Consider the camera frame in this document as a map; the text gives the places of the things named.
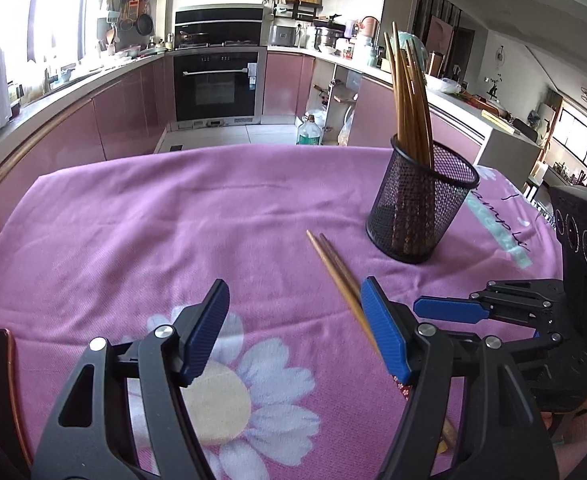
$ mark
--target black pan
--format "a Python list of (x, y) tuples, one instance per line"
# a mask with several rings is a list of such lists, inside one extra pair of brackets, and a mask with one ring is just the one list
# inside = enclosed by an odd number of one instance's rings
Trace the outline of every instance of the black pan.
[(153, 32), (153, 20), (148, 14), (141, 14), (135, 22), (135, 28), (141, 36), (150, 36)]

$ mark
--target plastic bottle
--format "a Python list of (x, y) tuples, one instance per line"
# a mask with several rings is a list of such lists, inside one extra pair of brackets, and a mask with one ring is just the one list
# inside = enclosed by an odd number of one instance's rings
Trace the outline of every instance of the plastic bottle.
[(298, 140), (296, 144), (320, 145), (322, 129), (316, 124), (316, 118), (310, 115), (308, 119), (298, 127)]

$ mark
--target purple tablecloth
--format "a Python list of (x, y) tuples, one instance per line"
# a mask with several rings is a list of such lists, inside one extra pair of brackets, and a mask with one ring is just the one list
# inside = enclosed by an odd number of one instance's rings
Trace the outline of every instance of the purple tablecloth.
[[(39, 178), (0, 235), (0, 327), (16, 337), (33, 449), (92, 338), (141, 338), (223, 278), (230, 314), (205, 374), (184, 394), (216, 475), (374, 478), (405, 401), (305, 230), (324, 232), (358, 279), (376, 276), (407, 304), (422, 294), (467, 297), (488, 280), (561, 278), (551, 227), (486, 169), (427, 263), (384, 256), (365, 219), (390, 153), (229, 146)], [(531, 335), (494, 321), (473, 330)], [(139, 388), (131, 386), (144, 449)], [(448, 415), (456, 426), (460, 403), (454, 381)], [(439, 456), (436, 469), (449, 460)]]

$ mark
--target blue rubber pad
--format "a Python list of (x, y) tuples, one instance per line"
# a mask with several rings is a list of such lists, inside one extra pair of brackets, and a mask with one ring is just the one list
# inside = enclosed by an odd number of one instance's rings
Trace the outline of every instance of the blue rubber pad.
[(414, 303), (416, 316), (425, 319), (439, 319), (457, 323), (477, 323), (489, 318), (489, 311), (478, 301), (456, 300), (453, 298), (431, 298), (422, 296)]
[(196, 377), (202, 375), (224, 319), (227, 317), (228, 304), (228, 285), (220, 280), (218, 286), (209, 291), (203, 303), (187, 307), (187, 309), (193, 309), (193, 314), (199, 319), (184, 346), (184, 365), (180, 371), (180, 382), (191, 384)]
[(361, 288), (363, 310), (378, 344), (388, 372), (403, 384), (409, 382), (411, 370), (407, 362), (407, 344), (385, 305), (386, 298), (379, 295), (371, 280)]

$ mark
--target black mesh cup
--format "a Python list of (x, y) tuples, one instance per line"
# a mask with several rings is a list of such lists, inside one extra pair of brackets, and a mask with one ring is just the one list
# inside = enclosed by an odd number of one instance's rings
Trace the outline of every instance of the black mesh cup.
[(478, 171), (458, 153), (433, 143), (434, 169), (419, 164), (391, 139), (393, 154), (369, 218), (367, 234), (387, 256), (420, 264), (431, 256), (471, 189)]

